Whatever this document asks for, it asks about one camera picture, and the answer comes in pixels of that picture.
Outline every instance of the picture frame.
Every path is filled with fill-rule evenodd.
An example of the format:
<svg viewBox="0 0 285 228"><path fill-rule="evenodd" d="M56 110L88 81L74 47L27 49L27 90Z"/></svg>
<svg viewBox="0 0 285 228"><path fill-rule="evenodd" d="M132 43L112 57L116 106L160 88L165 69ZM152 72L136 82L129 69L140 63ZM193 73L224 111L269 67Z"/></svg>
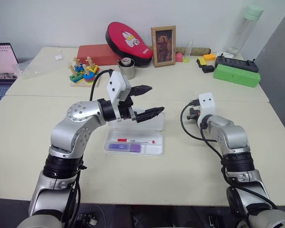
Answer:
<svg viewBox="0 0 285 228"><path fill-rule="evenodd" d="M151 28L154 67L175 64L176 26Z"/></svg>

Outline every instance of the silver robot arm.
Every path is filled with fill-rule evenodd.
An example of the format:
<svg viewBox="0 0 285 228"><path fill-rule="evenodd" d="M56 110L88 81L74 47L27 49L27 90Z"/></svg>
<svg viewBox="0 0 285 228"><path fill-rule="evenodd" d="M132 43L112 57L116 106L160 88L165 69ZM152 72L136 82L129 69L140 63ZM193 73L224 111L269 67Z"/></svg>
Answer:
<svg viewBox="0 0 285 228"><path fill-rule="evenodd" d="M149 86L131 87L119 72L113 71L107 86L110 100L77 102L54 128L46 164L40 172L29 206L29 216L18 228L70 227L79 187L83 153L92 132L107 121L132 119L145 121L157 116L163 107L137 114L130 96L146 93Z"/></svg>
<svg viewBox="0 0 285 228"><path fill-rule="evenodd" d="M246 219L251 228L285 228L285 212L277 210L269 200L259 171L254 168L245 130L215 115L215 102L211 93L199 95L195 103L200 110L195 109L191 114L198 118L198 126L219 144L222 173L230 184L227 198L232 214Z"/></svg>

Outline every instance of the laptop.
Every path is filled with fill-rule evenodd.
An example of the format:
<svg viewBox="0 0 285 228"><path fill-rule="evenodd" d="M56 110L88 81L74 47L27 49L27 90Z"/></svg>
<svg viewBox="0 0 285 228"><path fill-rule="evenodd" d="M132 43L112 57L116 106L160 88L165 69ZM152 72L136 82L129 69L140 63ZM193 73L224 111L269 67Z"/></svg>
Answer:
<svg viewBox="0 0 285 228"><path fill-rule="evenodd" d="M17 79L12 65L17 64L17 58L10 43L0 43L0 99Z"/></svg>

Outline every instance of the green sponge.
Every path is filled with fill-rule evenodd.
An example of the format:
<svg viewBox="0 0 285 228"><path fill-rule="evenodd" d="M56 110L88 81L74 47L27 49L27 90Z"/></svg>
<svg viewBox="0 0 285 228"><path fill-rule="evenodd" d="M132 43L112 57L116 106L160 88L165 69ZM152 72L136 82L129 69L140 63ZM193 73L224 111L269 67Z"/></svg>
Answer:
<svg viewBox="0 0 285 228"><path fill-rule="evenodd" d="M221 64L217 65L214 78L250 87L255 87L260 82L259 73Z"/></svg>

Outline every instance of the clear water bottle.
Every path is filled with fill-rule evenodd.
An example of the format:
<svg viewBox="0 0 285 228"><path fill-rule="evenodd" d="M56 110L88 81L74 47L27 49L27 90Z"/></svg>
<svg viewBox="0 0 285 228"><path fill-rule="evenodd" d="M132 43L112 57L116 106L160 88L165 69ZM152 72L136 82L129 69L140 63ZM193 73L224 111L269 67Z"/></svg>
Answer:
<svg viewBox="0 0 285 228"><path fill-rule="evenodd" d="M244 18L238 24L227 45L226 52L236 56L241 51L263 11L259 6L248 6Z"/></svg>

